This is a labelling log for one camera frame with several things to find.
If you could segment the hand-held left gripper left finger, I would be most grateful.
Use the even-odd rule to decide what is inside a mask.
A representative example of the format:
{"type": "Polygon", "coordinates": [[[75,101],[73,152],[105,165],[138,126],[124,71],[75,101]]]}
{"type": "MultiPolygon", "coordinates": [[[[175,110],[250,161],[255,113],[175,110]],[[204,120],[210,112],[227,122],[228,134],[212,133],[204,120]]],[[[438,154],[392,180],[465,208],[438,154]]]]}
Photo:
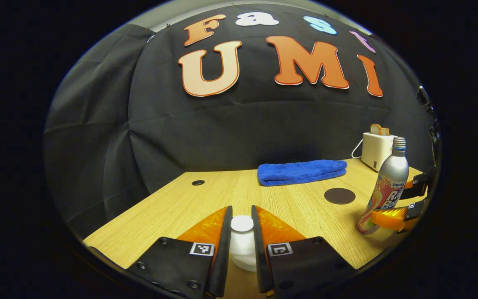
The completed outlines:
{"type": "Polygon", "coordinates": [[[176,238],[159,237],[127,276],[171,298],[224,296],[233,208],[213,212],[176,238]]]}

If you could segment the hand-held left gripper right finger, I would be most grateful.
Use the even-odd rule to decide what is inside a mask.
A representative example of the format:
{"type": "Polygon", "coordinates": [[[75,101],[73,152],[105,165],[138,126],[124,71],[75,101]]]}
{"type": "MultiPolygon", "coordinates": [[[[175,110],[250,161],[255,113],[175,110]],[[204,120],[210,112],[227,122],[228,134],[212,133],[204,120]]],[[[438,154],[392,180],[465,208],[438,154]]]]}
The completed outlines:
{"type": "Polygon", "coordinates": [[[252,206],[259,291],[268,298],[323,298],[356,274],[323,237],[307,238],[252,206]]]}

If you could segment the silver water bottle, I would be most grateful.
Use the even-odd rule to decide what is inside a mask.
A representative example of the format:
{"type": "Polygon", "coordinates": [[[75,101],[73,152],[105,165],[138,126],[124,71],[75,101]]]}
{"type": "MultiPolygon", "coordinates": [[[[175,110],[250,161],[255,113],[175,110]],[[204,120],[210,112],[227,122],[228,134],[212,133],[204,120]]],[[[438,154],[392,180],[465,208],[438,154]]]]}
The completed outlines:
{"type": "Polygon", "coordinates": [[[378,226],[371,220],[373,210],[394,208],[401,198],[409,175],[405,151],[405,138],[394,137],[391,155],[381,165],[366,210],[356,223],[356,230],[360,234],[374,233],[378,229],[378,226]]]}

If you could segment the white teacup lid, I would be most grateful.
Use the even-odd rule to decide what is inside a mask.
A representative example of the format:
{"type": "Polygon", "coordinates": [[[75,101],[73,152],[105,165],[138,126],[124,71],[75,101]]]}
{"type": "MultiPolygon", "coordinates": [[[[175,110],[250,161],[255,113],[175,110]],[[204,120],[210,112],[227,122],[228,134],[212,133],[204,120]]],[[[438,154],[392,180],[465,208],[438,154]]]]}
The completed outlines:
{"type": "Polygon", "coordinates": [[[254,254],[254,221],[250,216],[240,215],[232,218],[229,250],[233,255],[254,254]]]}

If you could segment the round brown coaster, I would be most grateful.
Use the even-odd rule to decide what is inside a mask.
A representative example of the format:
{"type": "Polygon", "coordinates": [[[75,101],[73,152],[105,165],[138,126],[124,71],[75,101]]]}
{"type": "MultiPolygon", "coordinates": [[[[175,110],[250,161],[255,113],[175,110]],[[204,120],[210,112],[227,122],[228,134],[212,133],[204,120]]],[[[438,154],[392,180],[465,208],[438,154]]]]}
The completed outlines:
{"type": "Polygon", "coordinates": [[[349,189],[333,188],[324,192],[324,198],[332,204],[345,205],[352,203],[355,200],[356,195],[349,189]]]}

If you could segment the white toaster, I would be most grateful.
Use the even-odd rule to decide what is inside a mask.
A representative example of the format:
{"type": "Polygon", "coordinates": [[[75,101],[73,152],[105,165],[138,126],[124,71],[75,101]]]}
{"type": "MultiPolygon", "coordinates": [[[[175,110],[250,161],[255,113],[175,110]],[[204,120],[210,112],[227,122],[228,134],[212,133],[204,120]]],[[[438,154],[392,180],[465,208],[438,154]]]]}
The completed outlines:
{"type": "Polygon", "coordinates": [[[391,155],[395,135],[375,135],[365,132],[362,135],[362,151],[360,160],[370,168],[379,172],[384,161],[391,155]]]}

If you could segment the blue towel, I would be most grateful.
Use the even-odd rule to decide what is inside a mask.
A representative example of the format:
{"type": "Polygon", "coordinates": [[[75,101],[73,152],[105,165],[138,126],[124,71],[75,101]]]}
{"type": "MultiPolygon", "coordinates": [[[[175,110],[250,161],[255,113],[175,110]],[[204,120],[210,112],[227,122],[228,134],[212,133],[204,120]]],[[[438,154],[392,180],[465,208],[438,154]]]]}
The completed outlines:
{"type": "Polygon", "coordinates": [[[344,160],[315,160],[285,164],[262,164],[257,177],[262,186],[287,186],[337,178],[346,174],[344,160]]]}

